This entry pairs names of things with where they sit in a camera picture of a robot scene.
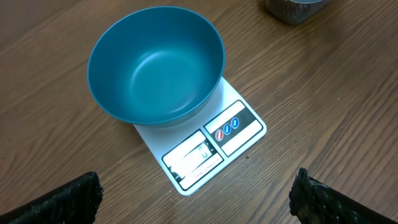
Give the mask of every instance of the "white scale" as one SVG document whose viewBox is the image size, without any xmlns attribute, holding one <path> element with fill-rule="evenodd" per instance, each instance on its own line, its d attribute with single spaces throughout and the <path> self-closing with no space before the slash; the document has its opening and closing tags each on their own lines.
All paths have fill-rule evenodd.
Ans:
<svg viewBox="0 0 398 224">
<path fill-rule="evenodd" d="M 193 118 L 169 128 L 134 125 L 178 192 L 189 196 L 267 132 L 267 126 L 224 79 Z"/>
</svg>

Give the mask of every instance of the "table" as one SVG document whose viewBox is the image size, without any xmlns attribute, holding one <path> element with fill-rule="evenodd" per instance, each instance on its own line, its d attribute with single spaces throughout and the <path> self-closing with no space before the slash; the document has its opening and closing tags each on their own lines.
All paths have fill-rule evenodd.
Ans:
<svg viewBox="0 0 398 224">
<path fill-rule="evenodd" d="M 191 197 L 86 82 L 101 34 L 163 4 L 214 23 L 224 77 L 269 129 Z M 96 223 L 298 223 L 288 193 L 305 167 L 398 220 L 397 10 L 396 0 L 336 0 L 291 27 L 254 0 L 2 0 L 0 213 L 93 170 L 104 187 Z"/>
</svg>

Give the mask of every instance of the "button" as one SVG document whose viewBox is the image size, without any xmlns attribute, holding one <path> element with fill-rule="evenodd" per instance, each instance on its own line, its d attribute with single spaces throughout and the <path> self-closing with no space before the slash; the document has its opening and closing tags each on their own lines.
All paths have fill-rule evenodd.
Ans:
<svg viewBox="0 0 398 224">
<path fill-rule="evenodd" d="M 223 133 L 223 131 L 222 130 L 217 130 L 216 131 L 216 140 L 217 141 L 221 141 L 221 140 L 223 140 L 223 137 L 224 137 L 224 133 Z"/>
<path fill-rule="evenodd" d="M 224 125 L 224 134 L 229 135 L 232 131 L 231 125 L 225 124 Z"/>
<path fill-rule="evenodd" d="M 239 120 L 237 118 L 233 118 L 231 120 L 231 126 L 233 129 L 236 129 L 239 126 Z"/>
</svg>

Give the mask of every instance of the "black border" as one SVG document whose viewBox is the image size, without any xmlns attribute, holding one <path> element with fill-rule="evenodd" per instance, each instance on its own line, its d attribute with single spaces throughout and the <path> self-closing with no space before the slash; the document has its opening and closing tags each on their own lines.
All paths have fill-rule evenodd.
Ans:
<svg viewBox="0 0 398 224">
<path fill-rule="evenodd" d="M 173 151 L 176 147 L 178 147 L 179 145 L 181 145 L 181 143 L 183 143 L 184 141 L 186 141 L 188 138 L 190 138 L 190 137 L 192 137 L 196 132 L 198 132 L 198 131 L 200 131 L 201 132 L 201 134 L 202 135 L 204 135 L 204 137 L 205 137 L 205 139 L 206 140 L 209 140 L 207 137 L 206 137 L 206 135 L 205 135 L 205 133 L 203 133 L 203 131 L 201 131 L 201 129 L 197 129 L 196 131 L 194 131 L 191 135 L 189 135 L 188 137 L 186 137 L 184 140 L 182 140 L 180 143 L 178 143 L 174 148 L 172 148 L 169 152 L 166 152 L 166 154 L 164 154 L 163 156 L 162 156 L 162 162 L 163 162 L 163 164 L 167 167 L 167 170 L 168 170 L 168 172 L 171 174 L 171 172 L 169 171 L 169 167 L 167 166 L 167 164 L 164 162 L 164 160 L 163 160 L 163 158 L 168 154 L 168 153 L 170 153 L 171 151 Z M 221 156 L 221 154 L 220 154 L 220 152 L 216 149 L 216 147 L 214 147 L 214 145 L 210 142 L 210 144 L 211 144 L 211 146 L 213 146 L 213 148 L 214 148 L 214 150 L 218 153 L 218 155 L 221 157 L 221 162 L 219 163 L 219 164 L 217 164 L 217 165 L 215 165 L 211 170 L 209 170 L 209 172 L 208 173 L 210 173 L 213 169 L 215 169 L 216 167 L 218 167 L 218 165 L 220 165 L 220 164 L 222 164 L 223 162 L 224 162 L 224 158 Z M 204 178 L 207 174 L 205 174 L 205 175 L 203 175 L 203 177 L 200 177 L 195 183 L 193 183 L 191 186 L 189 186 L 189 188 L 187 188 L 186 190 L 184 190 L 184 188 L 181 186 L 181 184 L 179 183 L 179 182 L 177 182 L 178 183 L 178 185 L 181 187 L 181 189 L 183 190 L 183 191 L 187 191 L 187 190 L 189 190 L 192 186 L 194 186 L 197 182 L 199 182 L 199 180 L 201 180 L 202 178 Z"/>
<path fill-rule="evenodd" d="M 222 114 L 225 110 L 227 110 L 228 108 L 230 108 L 232 105 L 234 105 L 236 102 L 238 102 L 238 101 L 240 101 L 242 104 L 243 104 L 243 106 L 245 107 L 245 108 L 247 108 L 249 111 L 250 111 L 250 109 L 241 101 L 241 100 L 236 100 L 235 102 L 233 102 L 233 103 L 231 103 L 231 105 L 229 105 L 227 108 L 225 108 L 223 111 L 221 111 L 218 115 L 216 115 L 213 119 L 211 119 L 209 122 L 207 122 L 205 125 L 203 125 L 203 128 L 206 130 L 206 132 L 211 136 L 211 134 L 209 133 L 209 130 L 207 130 L 207 128 L 206 128 L 206 125 L 207 124 L 209 124 L 210 122 L 212 122 L 214 119 L 216 119 L 220 114 Z M 232 152 L 229 156 L 226 154 L 226 152 L 221 148 L 221 147 L 219 147 L 218 145 L 218 147 L 221 149 L 221 151 L 223 151 L 223 153 L 224 153 L 224 155 L 226 156 L 226 157 L 230 157 L 230 156 L 232 156 L 235 152 L 237 152 L 240 148 L 242 148 L 242 146 L 244 146 L 246 143 L 248 143 L 252 138 L 254 138 L 258 133 L 260 133 L 263 129 L 264 129 L 264 126 L 261 124 L 261 122 L 257 119 L 257 117 L 256 117 L 256 115 L 254 115 L 254 113 L 252 112 L 252 111 L 250 111 L 250 113 L 252 113 L 253 114 L 253 116 L 254 116 L 254 118 L 256 119 L 256 121 L 261 125 L 261 129 L 260 129 L 260 131 L 258 131 L 256 134 L 254 134 L 251 138 L 249 138 L 246 142 L 244 142 L 241 146 L 239 146 L 237 149 L 235 149 L 235 151 L 234 152 Z"/>
</svg>

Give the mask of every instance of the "blue button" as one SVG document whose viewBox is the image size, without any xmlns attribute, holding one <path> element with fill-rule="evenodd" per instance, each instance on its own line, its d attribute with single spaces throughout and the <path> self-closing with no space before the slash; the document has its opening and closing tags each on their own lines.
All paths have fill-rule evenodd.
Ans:
<svg viewBox="0 0 398 224">
<path fill-rule="evenodd" d="M 233 129 L 236 129 L 239 126 L 239 120 L 237 118 L 233 118 L 231 120 L 231 126 Z"/>
<path fill-rule="evenodd" d="M 224 125 L 224 134 L 229 135 L 232 131 L 231 125 L 225 124 Z"/>
</svg>

